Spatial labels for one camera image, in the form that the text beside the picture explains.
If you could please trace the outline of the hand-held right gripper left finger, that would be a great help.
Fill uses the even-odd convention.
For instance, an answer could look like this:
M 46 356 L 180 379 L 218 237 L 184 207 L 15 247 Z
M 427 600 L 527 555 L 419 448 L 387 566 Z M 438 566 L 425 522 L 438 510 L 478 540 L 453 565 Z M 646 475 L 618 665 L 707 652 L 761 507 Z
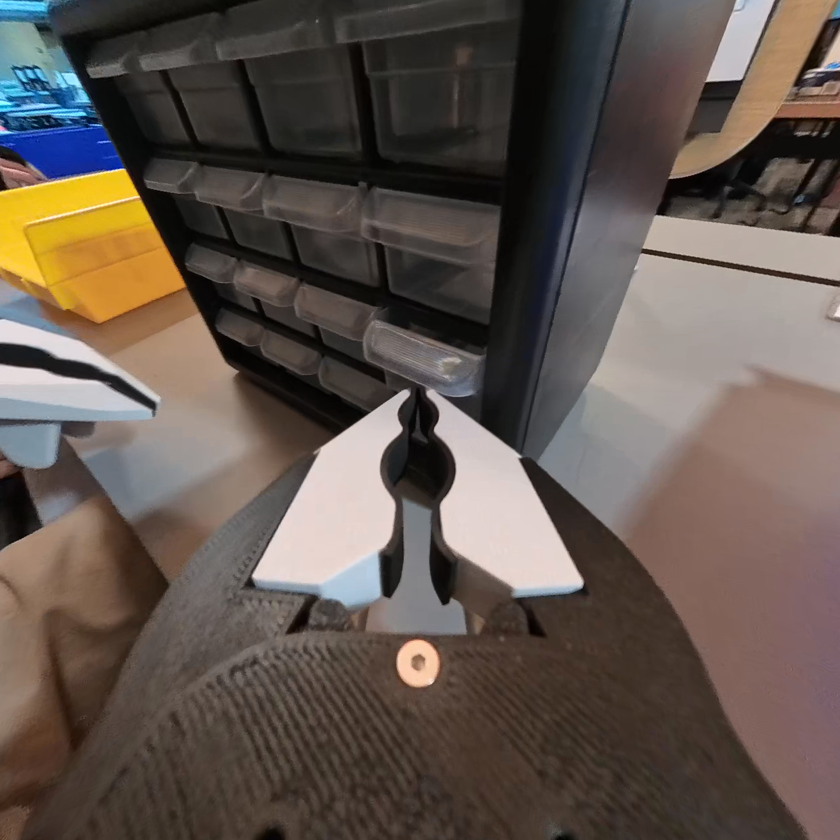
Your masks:
M 417 390 L 397 393 L 320 448 L 251 580 L 341 604 L 391 597 L 404 563 L 404 477 Z

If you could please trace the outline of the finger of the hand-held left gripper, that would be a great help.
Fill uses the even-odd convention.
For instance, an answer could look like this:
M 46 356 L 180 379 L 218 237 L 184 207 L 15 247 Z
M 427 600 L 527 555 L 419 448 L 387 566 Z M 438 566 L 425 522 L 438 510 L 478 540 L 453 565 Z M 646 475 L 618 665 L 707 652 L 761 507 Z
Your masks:
M 158 408 L 160 397 L 140 380 L 79 339 L 50 325 L 1 321 L 1 363 L 74 382 L 96 382 L 144 408 Z
M 158 395 L 123 368 L 104 361 L 100 374 L 116 375 L 131 394 L 101 380 L 60 375 L 47 369 L 2 364 L 3 420 L 38 422 L 126 422 L 153 418 Z

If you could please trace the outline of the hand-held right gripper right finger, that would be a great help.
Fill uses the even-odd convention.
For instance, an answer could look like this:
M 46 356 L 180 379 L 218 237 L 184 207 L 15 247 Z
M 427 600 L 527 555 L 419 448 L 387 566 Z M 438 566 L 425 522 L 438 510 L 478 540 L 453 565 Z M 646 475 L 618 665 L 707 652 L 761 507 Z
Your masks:
M 429 568 L 438 599 L 497 606 L 585 583 L 519 453 L 440 394 L 418 390 L 434 499 Z

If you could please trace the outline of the clear plastic drawer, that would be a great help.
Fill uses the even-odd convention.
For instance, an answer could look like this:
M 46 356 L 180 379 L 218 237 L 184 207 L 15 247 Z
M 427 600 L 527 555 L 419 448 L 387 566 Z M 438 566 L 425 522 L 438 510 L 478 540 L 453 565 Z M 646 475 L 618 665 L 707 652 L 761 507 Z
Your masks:
M 409 322 L 395 322 L 384 311 L 368 321 L 362 339 L 364 358 L 385 373 L 431 389 L 442 396 L 480 394 L 487 353 L 462 339 Z

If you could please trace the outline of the black drawer cabinet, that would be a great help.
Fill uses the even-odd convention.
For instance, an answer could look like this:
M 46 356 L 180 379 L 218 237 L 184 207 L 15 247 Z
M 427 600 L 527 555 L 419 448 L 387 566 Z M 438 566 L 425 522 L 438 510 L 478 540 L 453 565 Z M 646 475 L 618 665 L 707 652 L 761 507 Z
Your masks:
M 304 403 L 241 371 L 144 196 L 134 142 L 90 82 L 81 37 L 91 2 L 49 2 L 49 23 L 184 276 L 225 361 L 286 403 L 342 429 L 341 402 Z M 537 459 L 601 362 L 732 10 L 731 2 L 520 2 L 500 226 L 478 419 Z

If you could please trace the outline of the grey desk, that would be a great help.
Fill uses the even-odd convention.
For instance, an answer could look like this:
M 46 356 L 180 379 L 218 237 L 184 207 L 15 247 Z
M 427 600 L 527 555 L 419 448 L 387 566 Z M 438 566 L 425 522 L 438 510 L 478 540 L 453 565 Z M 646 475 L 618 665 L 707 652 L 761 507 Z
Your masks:
M 754 762 L 838 838 L 838 322 L 830 287 L 645 255 L 541 467 L 635 553 Z M 2 285 L 162 398 L 80 460 L 173 577 L 331 433 L 234 373 L 185 292 L 97 326 Z

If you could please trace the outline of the yellow plastic bin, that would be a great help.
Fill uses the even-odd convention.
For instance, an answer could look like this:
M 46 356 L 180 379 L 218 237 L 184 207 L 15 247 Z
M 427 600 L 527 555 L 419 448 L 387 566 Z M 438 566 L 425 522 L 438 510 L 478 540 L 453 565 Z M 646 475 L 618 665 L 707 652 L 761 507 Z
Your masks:
M 2 191 L 1 278 L 95 323 L 185 288 L 124 169 Z

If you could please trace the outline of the blue bin with white tag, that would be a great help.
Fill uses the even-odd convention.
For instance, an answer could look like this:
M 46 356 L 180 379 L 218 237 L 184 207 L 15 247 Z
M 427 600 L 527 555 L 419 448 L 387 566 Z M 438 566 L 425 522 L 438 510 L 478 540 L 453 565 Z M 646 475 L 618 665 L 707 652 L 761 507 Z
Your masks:
M 49 179 L 117 171 L 123 163 L 100 125 L 1 132 L 1 145 Z

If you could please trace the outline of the instruction poster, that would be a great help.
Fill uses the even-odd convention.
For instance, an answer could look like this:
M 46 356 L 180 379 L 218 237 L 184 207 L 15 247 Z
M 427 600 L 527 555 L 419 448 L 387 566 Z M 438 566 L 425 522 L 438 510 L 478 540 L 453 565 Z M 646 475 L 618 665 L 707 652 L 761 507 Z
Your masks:
M 745 78 L 775 6 L 775 1 L 735 2 L 707 84 L 741 82 Z

